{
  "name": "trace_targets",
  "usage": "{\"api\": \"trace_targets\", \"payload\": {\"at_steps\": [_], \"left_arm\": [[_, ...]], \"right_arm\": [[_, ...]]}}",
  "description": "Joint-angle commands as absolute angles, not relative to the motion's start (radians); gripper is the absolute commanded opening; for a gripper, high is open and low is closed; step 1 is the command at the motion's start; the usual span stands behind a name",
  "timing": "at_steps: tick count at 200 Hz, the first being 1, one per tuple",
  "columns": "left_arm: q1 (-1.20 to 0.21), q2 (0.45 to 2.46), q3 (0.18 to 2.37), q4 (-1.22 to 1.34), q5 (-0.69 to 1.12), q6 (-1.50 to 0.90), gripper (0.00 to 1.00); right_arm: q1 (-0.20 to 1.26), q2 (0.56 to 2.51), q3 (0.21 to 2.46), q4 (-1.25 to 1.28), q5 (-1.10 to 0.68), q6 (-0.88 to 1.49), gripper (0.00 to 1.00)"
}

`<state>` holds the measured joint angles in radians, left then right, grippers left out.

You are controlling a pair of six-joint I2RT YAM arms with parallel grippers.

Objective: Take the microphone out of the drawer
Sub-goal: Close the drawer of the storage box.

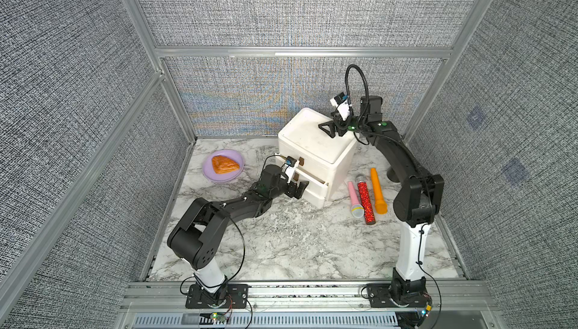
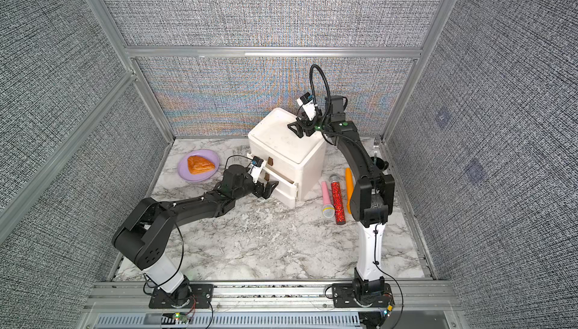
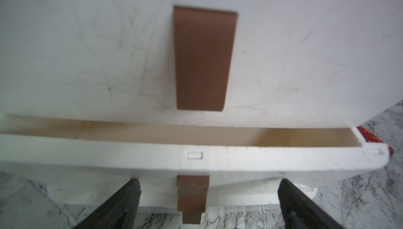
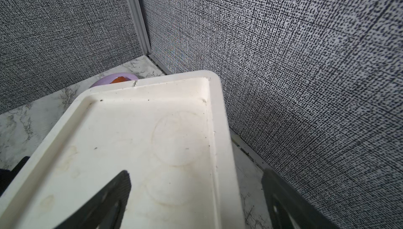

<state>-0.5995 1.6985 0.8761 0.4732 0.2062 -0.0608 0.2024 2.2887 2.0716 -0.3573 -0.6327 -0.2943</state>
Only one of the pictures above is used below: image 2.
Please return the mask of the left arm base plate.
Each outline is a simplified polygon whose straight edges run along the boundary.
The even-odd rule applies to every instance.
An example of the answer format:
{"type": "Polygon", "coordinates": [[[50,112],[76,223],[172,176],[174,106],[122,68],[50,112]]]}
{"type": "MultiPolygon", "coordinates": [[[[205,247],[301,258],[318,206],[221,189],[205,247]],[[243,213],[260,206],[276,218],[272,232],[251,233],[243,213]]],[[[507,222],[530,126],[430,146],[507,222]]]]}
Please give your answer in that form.
{"type": "Polygon", "coordinates": [[[173,293],[155,288],[148,307],[150,309],[209,309],[212,302],[214,285],[181,284],[173,293]]]}

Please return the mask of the white three-drawer storage unit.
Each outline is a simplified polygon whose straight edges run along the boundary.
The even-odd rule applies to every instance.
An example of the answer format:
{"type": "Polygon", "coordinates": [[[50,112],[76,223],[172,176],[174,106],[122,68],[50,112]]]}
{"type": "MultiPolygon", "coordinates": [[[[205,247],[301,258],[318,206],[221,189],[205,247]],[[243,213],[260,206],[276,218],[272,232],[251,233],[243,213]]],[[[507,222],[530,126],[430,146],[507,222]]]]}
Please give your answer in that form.
{"type": "Polygon", "coordinates": [[[268,180],[264,170],[269,169],[293,181],[298,186],[297,204],[321,180],[327,145],[320,133],[298,138],[287,128],[293,122],[295,115],[274,108],[248,133],[248,140],[251,155],[265,164],[261,177],[268,180]]]}

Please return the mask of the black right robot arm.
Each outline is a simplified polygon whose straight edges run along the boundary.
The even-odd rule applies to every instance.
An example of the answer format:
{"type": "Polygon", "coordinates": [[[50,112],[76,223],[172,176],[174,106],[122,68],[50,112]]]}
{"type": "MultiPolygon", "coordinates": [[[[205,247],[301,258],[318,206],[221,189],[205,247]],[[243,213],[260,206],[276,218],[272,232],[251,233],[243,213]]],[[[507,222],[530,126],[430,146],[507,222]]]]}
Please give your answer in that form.
{"type": "Polygon", "coordinates": [[[328,99],[325,111],[309,93],[297,100],[299,105],[296,121],[288,124],[299,138],[321,133],[345,157],[353,175],[353,191],[349,209],[358,223],[360,251],[355,267],[352,288],[348,294],[340,294],[333,287],[332,296],[340,306],[357,305],[371,307],[383,300],[386,306],[394,302],[387,275],[380,268],[382,239],[385,225],[393,213],[395,180],[378,166],[377,157],[367,153],[358,128],[345,115],[347,98],[333,96],[328,99]]]}

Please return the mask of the red glitter microphone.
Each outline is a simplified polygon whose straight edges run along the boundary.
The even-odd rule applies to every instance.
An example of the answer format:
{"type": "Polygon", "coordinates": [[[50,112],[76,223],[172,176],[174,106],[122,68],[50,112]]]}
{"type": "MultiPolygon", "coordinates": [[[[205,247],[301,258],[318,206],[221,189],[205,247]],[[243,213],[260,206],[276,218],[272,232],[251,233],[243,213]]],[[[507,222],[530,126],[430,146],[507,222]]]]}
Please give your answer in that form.
{"type": "Polygon", "coordinates": [[[346,223],[345,210],[343,207],[342,190],[340,186],[340,177],[338,175],[330,176],[331,194],[334,203],[334,215],[337,225],[346,223]]]}

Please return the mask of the pink microphone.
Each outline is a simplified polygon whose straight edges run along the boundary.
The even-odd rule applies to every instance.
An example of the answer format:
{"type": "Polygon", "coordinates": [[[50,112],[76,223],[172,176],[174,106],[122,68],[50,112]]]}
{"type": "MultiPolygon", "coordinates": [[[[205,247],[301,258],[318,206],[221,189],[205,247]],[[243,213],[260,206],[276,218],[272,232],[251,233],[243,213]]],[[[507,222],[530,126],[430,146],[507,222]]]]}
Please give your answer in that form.
{"type": "Polygon", "coordinates": [[[322,188],[322,214],[325,218],[333,218],[335,216],[335,208],[332,204],[332,199],[328,189],[328,183],[326,181],[321,181],[322,188]]]}

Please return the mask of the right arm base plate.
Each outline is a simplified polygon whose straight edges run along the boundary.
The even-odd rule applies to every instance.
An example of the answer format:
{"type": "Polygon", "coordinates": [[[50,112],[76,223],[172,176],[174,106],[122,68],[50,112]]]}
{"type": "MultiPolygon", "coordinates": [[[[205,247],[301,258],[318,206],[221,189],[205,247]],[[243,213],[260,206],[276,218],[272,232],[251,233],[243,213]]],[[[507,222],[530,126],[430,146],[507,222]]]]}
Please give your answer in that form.
{"type": "Polygon", "coordinates": [[[331,297],[336,308],[387,308],[394,306],[391,286],[387,283],[331,285],[331,297]]]}

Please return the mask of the orange microphone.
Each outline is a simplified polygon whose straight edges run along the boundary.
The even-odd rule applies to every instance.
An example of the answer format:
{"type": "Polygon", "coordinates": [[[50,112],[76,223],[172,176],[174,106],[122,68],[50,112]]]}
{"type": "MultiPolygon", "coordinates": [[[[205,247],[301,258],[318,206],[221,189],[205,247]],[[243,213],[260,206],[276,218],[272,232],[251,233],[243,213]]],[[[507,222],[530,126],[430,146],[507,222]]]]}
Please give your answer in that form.
{"type": "Polygon", "coordinates": [[[354,178],[352,170],[347,168],[345,170],[345,180],[346,180],[346,208],[349,214],[352,214],[351,210],[351,199],[354,191],[354,178]]]}

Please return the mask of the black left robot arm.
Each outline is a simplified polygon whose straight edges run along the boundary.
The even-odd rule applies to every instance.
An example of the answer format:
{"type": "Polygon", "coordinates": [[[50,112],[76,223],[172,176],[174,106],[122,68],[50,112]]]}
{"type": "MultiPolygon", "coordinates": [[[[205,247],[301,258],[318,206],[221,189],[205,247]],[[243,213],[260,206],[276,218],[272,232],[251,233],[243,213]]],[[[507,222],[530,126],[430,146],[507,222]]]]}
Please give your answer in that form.
{"type": "Polygon", "coordinates": [[[210,307],[212,286],[195,288],[182,273],[183,261],[173,264],[165,254],[169,238],[174,230],[182,234],[182,225],[227,214],[250,194],[269,199],[278,181],[263,181],[259,175],[260,169],[233,164],[213,190],[179,201],[142,199],[119,226],[112,244],[153,282],[151,292],[146,292],[151,309],[210,307]]]}

